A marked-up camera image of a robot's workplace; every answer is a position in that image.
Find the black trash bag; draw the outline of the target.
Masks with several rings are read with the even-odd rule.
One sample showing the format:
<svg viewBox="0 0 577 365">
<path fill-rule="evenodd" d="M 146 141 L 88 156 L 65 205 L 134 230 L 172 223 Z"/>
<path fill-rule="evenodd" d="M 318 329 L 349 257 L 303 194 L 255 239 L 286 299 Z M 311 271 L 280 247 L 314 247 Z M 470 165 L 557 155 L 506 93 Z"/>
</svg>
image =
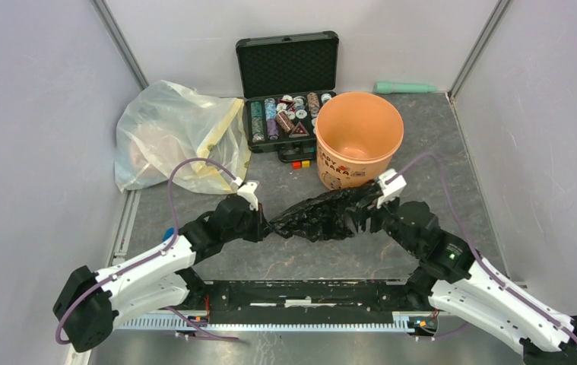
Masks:
<svg viewBox="0 0 577 365">
<path fill-rule="evenodd" d="M 345 240 L 356 235 L 347 228 L 346 210 L 359 202 L 374 202 L 381 194 L 377 182 L 331 190 L 289 207 L 269 224 L 283 238 L 298 236 L 313 243 Z"/>
</svg>

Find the orange capybara trash bin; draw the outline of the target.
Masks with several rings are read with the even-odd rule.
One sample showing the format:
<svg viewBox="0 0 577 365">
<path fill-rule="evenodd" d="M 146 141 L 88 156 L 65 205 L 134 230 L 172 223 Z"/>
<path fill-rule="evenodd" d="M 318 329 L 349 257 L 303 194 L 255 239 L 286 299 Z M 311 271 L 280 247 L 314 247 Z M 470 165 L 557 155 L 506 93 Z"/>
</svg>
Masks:
<svg viewBox="0 0 577 365">
<path fill-rule="evenodd" d="M 329 190 L 361 186 L 375 179 L 404 140 L 404 120 L 386 99 L 347 92 L 323 105 L 315 121 L 316 164 Z"/>
</svg>

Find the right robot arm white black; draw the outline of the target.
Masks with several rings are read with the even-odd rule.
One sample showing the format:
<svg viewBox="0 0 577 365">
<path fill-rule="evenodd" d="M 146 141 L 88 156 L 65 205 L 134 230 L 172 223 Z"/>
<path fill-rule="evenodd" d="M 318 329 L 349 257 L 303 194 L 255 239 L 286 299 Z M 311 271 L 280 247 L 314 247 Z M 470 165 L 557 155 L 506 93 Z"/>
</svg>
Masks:
<svg viewBox="0 0 577 365">
<path fill-rule="evenodd" d="M 345 211 L 356 231 L 383 231 L 418 261 L 405 301 L 457 316 L 491 334 L 526 364 L 577 364 L 577 316 L 532 297 L 468 242 L 439 226 L 424 202 L 394 200 Z"/>
</svg>

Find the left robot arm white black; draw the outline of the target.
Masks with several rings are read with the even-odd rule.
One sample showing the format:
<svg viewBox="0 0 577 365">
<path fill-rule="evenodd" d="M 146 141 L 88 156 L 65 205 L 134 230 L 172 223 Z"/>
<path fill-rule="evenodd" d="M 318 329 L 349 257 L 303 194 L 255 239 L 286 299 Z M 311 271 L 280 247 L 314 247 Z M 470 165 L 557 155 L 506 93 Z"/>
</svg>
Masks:
<svg viewBox="0 0 577 365">
<path fill-rule="evenodd" d="M 220 253 L 234 240 L 258 242 L 268 234 L 263 206 L 229 195 L 213 211 L 173 230 L 134 258 L 99 271 L 76 268 L 60 292 L 53 313 L 55 340 L 85 352 L 105 341 L 123 323 L 169 306 L 197 309 L 204 288 L 193 265 Z"/>
</svg>

